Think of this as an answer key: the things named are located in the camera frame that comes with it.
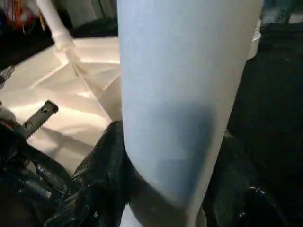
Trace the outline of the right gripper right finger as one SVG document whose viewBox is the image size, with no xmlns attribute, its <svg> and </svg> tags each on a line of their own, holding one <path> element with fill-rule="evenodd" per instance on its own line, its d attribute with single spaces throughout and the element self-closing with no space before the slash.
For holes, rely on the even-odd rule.
<svg viewBox="0 0 303 227">
<path fill-rule="evenodd" d="M 226 134 L 203 202 L 209 227 L 301 227 L 303 199 L 282 176 L 263 172 Z"/>
</svg>

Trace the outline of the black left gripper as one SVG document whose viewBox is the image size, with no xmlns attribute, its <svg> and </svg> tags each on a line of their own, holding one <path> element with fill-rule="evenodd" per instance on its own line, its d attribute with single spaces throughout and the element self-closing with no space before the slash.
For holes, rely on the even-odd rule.
<svg viewBox="0 0 303 227">
<path fill-rule="evenodd" d="M 0 105 L 0 169 L 23 169 L 31 161 L 26 167 L 26 187 L 46 201 L 61 201 L 71 176 L 27 140 L 57 112 L 58 106 L 47 100 L 24 123 L 19 123 L 12 111 Z"/>
</svg>

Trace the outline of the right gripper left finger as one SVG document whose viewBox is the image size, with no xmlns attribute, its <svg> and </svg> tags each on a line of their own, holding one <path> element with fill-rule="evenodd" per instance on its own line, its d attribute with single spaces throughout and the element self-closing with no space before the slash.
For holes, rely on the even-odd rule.
<svg viewBox="0 0 303 227">
<path fill-rule="evenodd" d="M 113 121 L 71 176 L 46 227 L 118 227 L 130 202 L 134 168 L 123 123 Z"/>
</svg>

